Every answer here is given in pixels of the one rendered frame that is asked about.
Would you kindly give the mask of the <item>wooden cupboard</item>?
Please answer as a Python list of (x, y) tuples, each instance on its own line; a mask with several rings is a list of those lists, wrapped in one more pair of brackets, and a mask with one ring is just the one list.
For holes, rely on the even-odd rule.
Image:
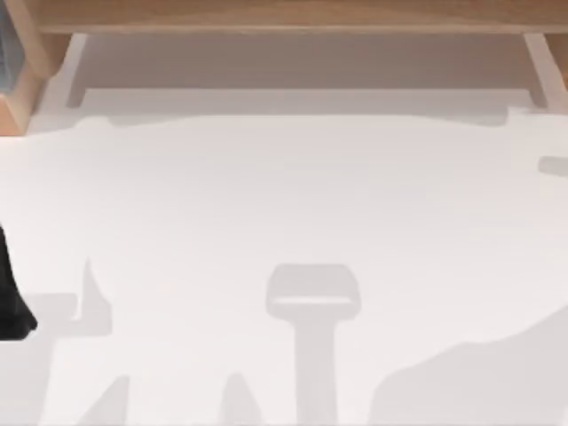
[(0, 0), (24, 76), (0, 94), (0, 135), (28, 128), (78, 33), (542, 34), (568, 90), (568, 0)]

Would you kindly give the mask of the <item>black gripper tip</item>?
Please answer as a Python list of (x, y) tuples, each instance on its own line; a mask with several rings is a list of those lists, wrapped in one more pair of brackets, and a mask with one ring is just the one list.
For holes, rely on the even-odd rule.
[(0, 342), (21, 341), (38, 322), (14, 279), (4, 228), (0, 225)]

